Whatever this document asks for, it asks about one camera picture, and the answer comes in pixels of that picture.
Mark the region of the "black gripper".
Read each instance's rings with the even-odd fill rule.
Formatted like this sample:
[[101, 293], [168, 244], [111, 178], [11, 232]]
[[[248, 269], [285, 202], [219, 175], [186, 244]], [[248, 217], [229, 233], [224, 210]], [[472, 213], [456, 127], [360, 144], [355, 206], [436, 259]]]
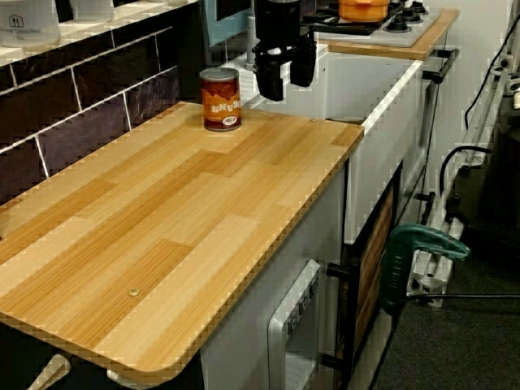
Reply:
[[255, 1], [258, 43], [254, 73], [259, 93], [274, 102], [284, 99], [281, 62], [291, 62], [290, 82], [307, 88], [314, 79], [314, 29], [301, 17], [301, 1]]

